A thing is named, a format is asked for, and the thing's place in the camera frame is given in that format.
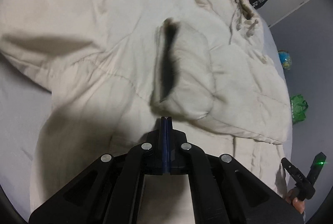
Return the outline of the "person's right hand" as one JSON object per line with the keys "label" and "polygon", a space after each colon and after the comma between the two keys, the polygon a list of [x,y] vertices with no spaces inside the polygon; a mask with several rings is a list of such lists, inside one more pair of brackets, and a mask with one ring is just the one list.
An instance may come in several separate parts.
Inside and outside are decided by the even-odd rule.
{"label": "person's right hand", "polygon": [[296,187],[289,190],[288,194],[285,197],[285,201],[291,204],[300,214],[303,214],[305,211],[305,202],[299,200],[296,197]]}

